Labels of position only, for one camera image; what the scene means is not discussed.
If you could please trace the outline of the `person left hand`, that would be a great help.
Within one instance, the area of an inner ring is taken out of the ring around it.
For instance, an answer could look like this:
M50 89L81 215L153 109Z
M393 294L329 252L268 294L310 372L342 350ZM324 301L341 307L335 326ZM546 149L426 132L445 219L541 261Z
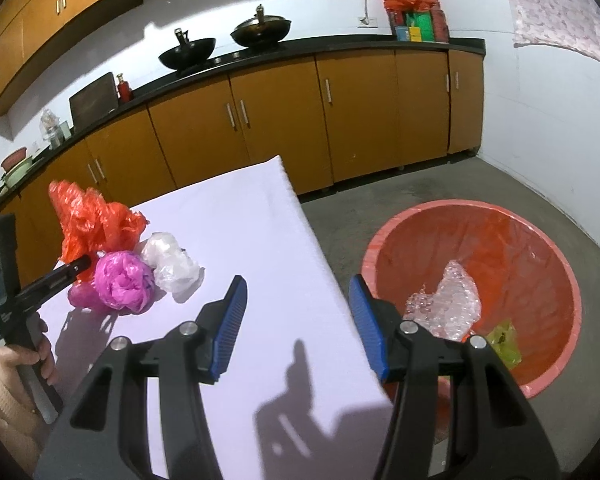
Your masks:
M6 344L0 347L0 378L5 386L15 389L22 386L18 375L18 367L41 365L42 378L49 384L56 382L57 370L50 341L45 333L48 327L40 322L42 338L35 350L24 348L19 344Z

